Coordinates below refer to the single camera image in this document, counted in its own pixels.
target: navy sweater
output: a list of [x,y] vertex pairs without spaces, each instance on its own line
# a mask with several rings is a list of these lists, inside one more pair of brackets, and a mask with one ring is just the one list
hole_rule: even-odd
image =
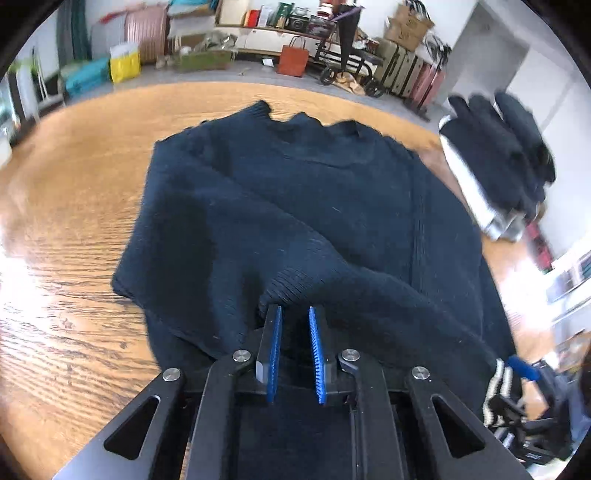
[[322,304],[338,348],[423,365],[482,418],[515,347],[462,204],[372,128],[269,113],[260,101],[154,147],[113,288],[144,309],[162,368],[238,349],[270,303],[299,358],[305,309]]

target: green basket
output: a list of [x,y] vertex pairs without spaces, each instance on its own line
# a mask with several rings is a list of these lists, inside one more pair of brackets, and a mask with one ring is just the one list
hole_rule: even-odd
[[223,70],[233,60],[233,52],[228,50],[209,50],[178,56],[178,69],[181,72],[196,70]]

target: cardboard box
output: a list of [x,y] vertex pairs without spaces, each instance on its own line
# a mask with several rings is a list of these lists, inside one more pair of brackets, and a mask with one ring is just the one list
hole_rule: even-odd
[[428,18],[419,18],[410,11],[407,5],[399,5],[394,20],[402,25],[409,33],[421,40],[435,24]]
[[423,39],[423,37],[417,37],[414,35],[410,30],[393,18],[390,19],[390,28],[384,34],[384,38],[393,41],[410,51],[415,51]]

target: metal bolt head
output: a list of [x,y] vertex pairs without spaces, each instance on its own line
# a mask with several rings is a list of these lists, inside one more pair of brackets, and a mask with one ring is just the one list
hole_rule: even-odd
[[181,371],[178,368],[167,368],[162,373],[165,382],[174,382],[181,378]]
[[251,359],[251,353],[248,350],[236,350],[232,358],[235,362],[248,362]]
[[343,350],[341,355],[343,355],[343,358],[348,362],[356,362],[357,360],[359,360],[359,352],[352,348],[346,348],[345,350]]
[[412,373],[413,377],[417,380],[426,380],[429,378],[429,370],[427,370],[425,367],[415,367],[413,368]]

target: grey floor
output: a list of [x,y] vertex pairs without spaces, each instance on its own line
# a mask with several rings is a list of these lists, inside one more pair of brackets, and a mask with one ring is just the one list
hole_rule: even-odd
[[145,66],[142,67],[142,73],[139,77],[118,83],[117,85],[105,83],[90,92],[70,99],[68,105],[120,90],[160,83],[178,82],[245,82],[300,88],[310,92],[324,93],[368,105],[409,120],[433,132],[438,131],[439,120],[447,114],[443,108],[434,105],[427,112],[431,120],[426,122],[405,108],[402,101],[393,95],[383,95],[380,98],[354,95],[334,85],[321,85],[317,79],[317,75],[313,72],[304,74],[302,78],[289,77],[279,75],[272,67],[265,67],[262,63],[245,60],[234,62],[227,70],[209,70],[191,73],[178,73],[171,69],[156,70],[153,66]]

